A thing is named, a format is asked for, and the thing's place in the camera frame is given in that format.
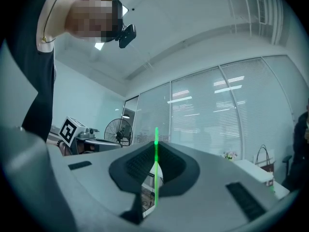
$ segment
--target green light strip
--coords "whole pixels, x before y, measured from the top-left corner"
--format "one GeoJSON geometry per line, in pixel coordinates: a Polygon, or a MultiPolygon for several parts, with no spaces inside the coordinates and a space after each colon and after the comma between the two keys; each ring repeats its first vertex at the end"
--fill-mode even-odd
{"type": "Polygon", "coordinates": [[[159,143],[159,129],[158,127],[155,128],[155,138],[154,138],[154,150],[155,150],[155,155],[154,155],[154,164],[155,164],[155,172],[154,172],[154,204],[155,206],[158,205],[158,195],[159,195],[159,187],[158,187],[158,160],[159,160],[159,155],[158,155],[158,143],[159,143]]]}

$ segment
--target fan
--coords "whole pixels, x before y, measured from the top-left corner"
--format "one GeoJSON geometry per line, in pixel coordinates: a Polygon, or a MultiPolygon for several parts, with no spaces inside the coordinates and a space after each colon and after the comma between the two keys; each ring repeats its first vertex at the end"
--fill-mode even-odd
{"type": "Polygon", "coordinates": [[[104,139],[118,142],[122,146],[130,146],[132,142],[132,128],[124,119],[114,119],[108,124],[104,132],[104,139]]]}

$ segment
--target person in dark clothing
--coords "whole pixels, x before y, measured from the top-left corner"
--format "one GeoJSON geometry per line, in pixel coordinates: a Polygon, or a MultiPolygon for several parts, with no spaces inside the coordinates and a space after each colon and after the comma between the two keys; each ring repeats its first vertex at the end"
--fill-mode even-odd
{"type": "Polygon", "coordinates": [[[309,179],[309,99],[294,129],[294,158],[288,177],[282,185],[290,191],[300,189],[309,179]]]}
{"type": "Polygon", "coordinates": [[[56,69],[54,40],[63,33],[88,41],[110,42],[123,28],[119,0],[27,0],[5,40],[11,55],[38,94],[22,128],[44,141],[52,125],[56,69]]]}

